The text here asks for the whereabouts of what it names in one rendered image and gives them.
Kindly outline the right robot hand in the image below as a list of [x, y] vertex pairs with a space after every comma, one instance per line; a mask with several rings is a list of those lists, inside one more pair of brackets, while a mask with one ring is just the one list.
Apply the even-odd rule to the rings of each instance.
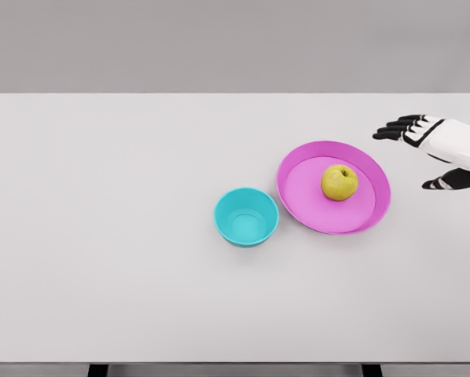
[[470, 125], [430, 115], [404, 115], [386, 123], [375, 140], [401, 141], [454, 169], [422, 184], [427, 190], [470, 189]]

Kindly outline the yellow-green apple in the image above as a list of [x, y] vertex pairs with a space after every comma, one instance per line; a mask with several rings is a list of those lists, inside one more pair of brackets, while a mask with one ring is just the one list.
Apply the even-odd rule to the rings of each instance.
[[337, 164], [325, 169], [321, 176], [321, 191], [329, 199], [344, 201], [358, 190], [358, 176], [348, 166]]

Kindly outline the pink plate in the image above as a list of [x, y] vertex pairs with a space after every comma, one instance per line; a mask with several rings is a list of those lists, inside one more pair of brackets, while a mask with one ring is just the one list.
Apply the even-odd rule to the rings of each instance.
[[[358, 190], [344, 201], [331, 200], [321, 190], [322, 174], [336, 164], [358, 176]], [[312, 141], [291, 150], [277, 169], [276, 187], [294, 219], [331, 235], [372, 228], [391, 203], [391, 186], [380, 165], [362, 150], [338, 141]]]

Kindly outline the blue bowl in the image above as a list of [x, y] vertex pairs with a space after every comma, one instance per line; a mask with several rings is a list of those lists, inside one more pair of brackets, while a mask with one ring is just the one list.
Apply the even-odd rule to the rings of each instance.
[[237, 247], [255, 247], [274, 234], [280, 214], [275, 200], [266, 192], [240, 187], [219, 198], [213, 221], [227, 242]]

